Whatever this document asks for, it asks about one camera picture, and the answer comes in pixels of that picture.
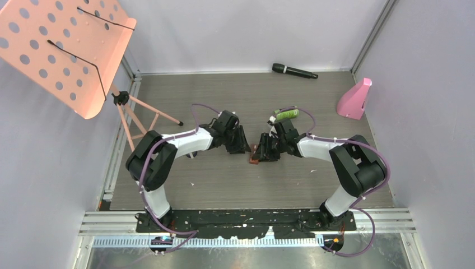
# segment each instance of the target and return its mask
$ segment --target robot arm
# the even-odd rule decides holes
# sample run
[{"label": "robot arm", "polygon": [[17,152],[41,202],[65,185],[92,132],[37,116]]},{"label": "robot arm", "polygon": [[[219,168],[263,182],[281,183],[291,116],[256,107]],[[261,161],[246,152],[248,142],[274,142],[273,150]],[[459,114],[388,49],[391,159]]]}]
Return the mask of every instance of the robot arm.
[{"label": "robot arm", "polygon": [[[331,161],[340,181],[335,193],[320,206],[322,226],[338,221],[366,191],[384,180],[386,167],[374,152],[350,143],[324,142],[299,134],[289,119],[271,123],[271,134],[263,133],[253,159],[277,161],[280,153]],[[360,135],[348,140],[368,144]]]},{"label": "robot arm", "polygon": [[212,123],[201,124],[196,133],[191,135],[187,135],[187,133],[190,132],[160,135],[156,131],[149,131],[125,164],[132,178],[138,184],[138,179],[152,146],[160,140],[174,138],[163,142],[153,152],[157,156],[150,161],[143,181],[145,199],[159,219],[170,210],[163,185],[176,158],[222,145],[226,146],[226,150],[230,154],[250,151],[244,129],[239,125],[238,117],[227,110],[221,112],[218,119]]}]

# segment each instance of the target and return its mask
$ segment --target perforated pink panel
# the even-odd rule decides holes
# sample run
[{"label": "perforated pink panel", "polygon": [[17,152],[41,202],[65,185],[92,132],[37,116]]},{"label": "perforated pink panel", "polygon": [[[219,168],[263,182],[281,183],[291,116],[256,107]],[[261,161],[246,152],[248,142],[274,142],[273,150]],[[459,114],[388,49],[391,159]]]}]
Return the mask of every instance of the perforated pink panel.
[{"label": "perforated pink panel", "polygon": [[89,119],[104,103],[97,70],[47,40],[96,64],[107,94],[133,31],[77,7],[127,27],[137,23],[116,0],[10,0],[0,11],[0,57]]}]

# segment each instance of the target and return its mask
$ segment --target ruler strip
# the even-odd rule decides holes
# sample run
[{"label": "ruler strip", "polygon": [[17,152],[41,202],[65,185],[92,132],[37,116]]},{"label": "ruler strip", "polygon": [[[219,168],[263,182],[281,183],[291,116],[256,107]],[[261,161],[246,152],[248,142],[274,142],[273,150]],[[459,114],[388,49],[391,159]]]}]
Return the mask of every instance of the ruler strip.
[{"label": "ruler strip", "polygon": [[[158,247],[152,245],[151,241],[155,236],[96,236],[93,248],[149,248]],[[172,245],[164,247],[176,247],[185,241],[183,238],[174,238]],[[193,238],[182,248],[262,248],[262,247],[322,247],[323,236],[315,235],[315,238],[298,239],[275,239],[273,235],[266,235],[260,239],[202,239]]]}]

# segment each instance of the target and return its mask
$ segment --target black mounting plate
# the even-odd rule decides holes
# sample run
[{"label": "black mounting plate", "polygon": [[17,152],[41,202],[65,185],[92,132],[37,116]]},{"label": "black mounting plate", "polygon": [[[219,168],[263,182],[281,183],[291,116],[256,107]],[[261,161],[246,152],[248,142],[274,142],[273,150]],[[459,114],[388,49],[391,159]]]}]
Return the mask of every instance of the black mounting plate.
[{"label": "black mounting plate", "polygon": [[[165,217],[168,228],[176,231],[198,230],[196,238],[238,239],[262,238],[272,227],[276,239],[314,238],[312,231],[335,231],[343,224],[346,231],[355,231],[356,223],[351,211],[327,228],[319,227],[319,210],[310,209],[250,209],[250,210],[171,210]],[[137,216],[138,233],[159,233],[149,214]]]}]

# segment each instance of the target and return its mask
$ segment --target metal floor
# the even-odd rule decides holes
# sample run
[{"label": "metal floor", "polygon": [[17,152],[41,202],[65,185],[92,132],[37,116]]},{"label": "metal floor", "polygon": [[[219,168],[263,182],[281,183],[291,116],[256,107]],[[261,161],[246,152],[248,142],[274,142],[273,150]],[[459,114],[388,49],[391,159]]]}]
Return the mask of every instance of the metal floor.
[{"label": "metal floor", "polygon": [[[347,234],[341,252],[356,253],[369,240],[369,234]],[[377,234],[364,255],[352,258],[334,256],[319,247],[184,248],[164,256],[151,255],[149,248],[93,248],[88,268],[406,269],[411,265],[399,234]]]},{"label": "metal floor", "polygon": [[[275,109],[296,105],[310,110],[317,119],[313,134],[347,138],[363,135],[373,144],[365,117],[353,120],[339,116],[339,98],[354,85],[349,72],[321,72],[317,80],[276,73],[219,75],[144,76],[138,98],[181,120],[185,126],[159,117],[158,133],[178,133],[194,128],[191,103],[204,103],[218,110],[236,112],[249,144],[258,143],[268,132],[266,121]],[[148,127],[155,116],[136,106],[135,112]],[[212,111],[197,109],[200,123],[208,123]],[[300,133],[311,126],[304,113],[292,120]],[[132,135],[139,130],[133,125]],[[124,164],[131,151],[126,145],[112,210],[143,209],[137,185]],[[278,162],[248,163],[249,154],[229,155],[224,147],[199,152],[195,159],[175,160],[165,183],[173,208],[302,208],[318,207],[339,186],[333,165],[315,159],[300,159],[283,154]],[[392,207],[388,187],[362,201],[361,207]]]}]

